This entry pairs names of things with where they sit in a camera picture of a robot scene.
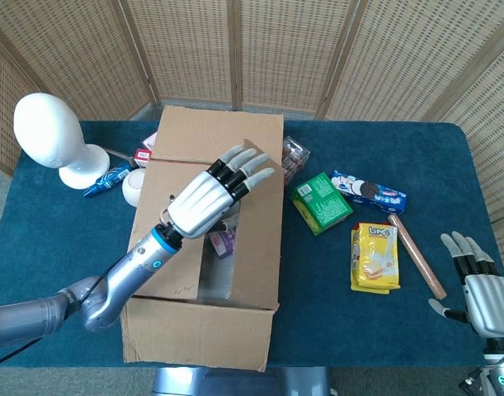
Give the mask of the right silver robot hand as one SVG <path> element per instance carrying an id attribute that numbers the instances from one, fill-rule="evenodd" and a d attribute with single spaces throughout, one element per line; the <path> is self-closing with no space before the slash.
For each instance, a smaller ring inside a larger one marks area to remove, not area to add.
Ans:
<path id="1" fill-rule="evenodd" d="M 454 231 L 440 240 L 455 264 L 466 310 L 450 309 L 437 299 L 429 299 L 429 305 L 444 318 L 470 324 L 482 338 L 504 338 L 504 275 L 471 237 Z"/>

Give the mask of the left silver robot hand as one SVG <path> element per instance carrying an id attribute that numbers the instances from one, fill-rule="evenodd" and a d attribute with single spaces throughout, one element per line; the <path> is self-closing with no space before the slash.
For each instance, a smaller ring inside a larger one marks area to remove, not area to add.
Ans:
<path id="1" fill-rule="evenodd" d="M 232 147 L 199 173 L 167 207 L 169 223 L 183 238 L 206 234 L 244 196 L 275 169 L 259 167 L 270 159 L 254 148 Z"/>

